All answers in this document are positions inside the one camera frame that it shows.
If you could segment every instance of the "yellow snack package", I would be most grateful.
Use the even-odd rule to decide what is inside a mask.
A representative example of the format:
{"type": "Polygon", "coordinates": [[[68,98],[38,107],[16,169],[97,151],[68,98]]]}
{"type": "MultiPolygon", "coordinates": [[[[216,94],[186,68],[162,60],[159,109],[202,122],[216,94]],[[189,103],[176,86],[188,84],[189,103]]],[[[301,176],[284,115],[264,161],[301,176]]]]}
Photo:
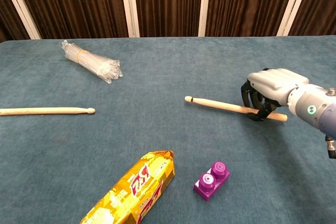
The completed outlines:
{"type": "Polygon", "coordinates": [[[145,154],[81,224],[139,224],[175,176],[172,151],[145,154]]]}

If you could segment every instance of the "purple lego brick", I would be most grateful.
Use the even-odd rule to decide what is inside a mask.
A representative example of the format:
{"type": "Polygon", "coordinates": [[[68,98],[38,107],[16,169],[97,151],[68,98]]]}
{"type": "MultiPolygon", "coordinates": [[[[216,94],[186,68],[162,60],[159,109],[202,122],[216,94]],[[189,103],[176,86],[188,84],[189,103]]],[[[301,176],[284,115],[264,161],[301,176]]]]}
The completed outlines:
{"type": "Polygon", "coordinates": [[[194,184],[194,190],[205,200],[208,201],[222,184],[229,179],[230,171],[226,164],[216,161],[212,167],[200,176],[194,184]]]}

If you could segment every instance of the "drumstick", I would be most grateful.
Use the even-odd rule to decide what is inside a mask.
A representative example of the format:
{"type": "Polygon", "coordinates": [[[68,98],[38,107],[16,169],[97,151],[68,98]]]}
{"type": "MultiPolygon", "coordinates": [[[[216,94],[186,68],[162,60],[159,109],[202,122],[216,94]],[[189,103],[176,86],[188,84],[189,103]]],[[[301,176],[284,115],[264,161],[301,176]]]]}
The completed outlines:
{"type": "Polygon", "coordinates": [[[55,108],[12,108],[0,109],[0,115],[34,115],[34,114],[94,114],[94,108],[55,107],[55,108]]]}
{"type": "MultiPolygon", "coordinates": [[[[234,104],[225,103],[225,102],[217,102],[217,101],[212,101],[212,100],[202,99],[202,98],[194,98],[194,97],[189,97],[189,96],[185,97],[184,100],[186,102],[197,103],[199,105],[204,105],[204,106],[213,107],[213,108],[222,109],[222,110],[239,112],[243,114],[247,114],[250,112],[258,113],[259,111],[259,110],[244,107],[244,106],[234,105],[234,104]]],[[[275,112],[271,112],[267,118],[277,120],[277,121],[282,121],[282,122],[287,121],[286,115],[275,113],[275,112]]]]}

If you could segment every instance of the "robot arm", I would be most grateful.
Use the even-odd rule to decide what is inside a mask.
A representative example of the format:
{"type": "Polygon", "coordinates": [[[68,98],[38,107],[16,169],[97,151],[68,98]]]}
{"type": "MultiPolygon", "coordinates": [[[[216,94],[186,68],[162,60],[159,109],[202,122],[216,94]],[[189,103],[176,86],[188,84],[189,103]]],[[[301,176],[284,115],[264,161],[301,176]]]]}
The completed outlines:
{"type": "Polygon", "coordinates": [[[288,106],[292,114],[326,135],[330,158],[336,158],[336,91],[309,83],[309,79],[290,70],[264,69],[251,73],[241,87],[244,106],[252,105],[257,114],[247,114],[254,121],[263,121],[277,107],[288,106]]]}

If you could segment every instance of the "teal tablecloth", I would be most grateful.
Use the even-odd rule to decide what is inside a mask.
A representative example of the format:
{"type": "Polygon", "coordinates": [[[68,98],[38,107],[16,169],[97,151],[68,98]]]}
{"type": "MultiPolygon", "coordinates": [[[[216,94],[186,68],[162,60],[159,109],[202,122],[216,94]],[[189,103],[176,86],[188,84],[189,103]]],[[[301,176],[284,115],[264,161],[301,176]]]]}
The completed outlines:
{"type": "Polygon", "coordinates": [[[94,115],[0,117],[0,222],[79,223],[145,153],[170,149],[176,176],[143,223],[336,223],[336,161],[324,135],[186,103],[242,105],[249,73],[288,68],[335,87],[336,36],[74,39],[120,59],[107,84],[64,57],[62,40],[0,44],[1,108],[93,107],[94,115]],[[209,201],[193,184],[213,161],[228,182],[209,201]]]}

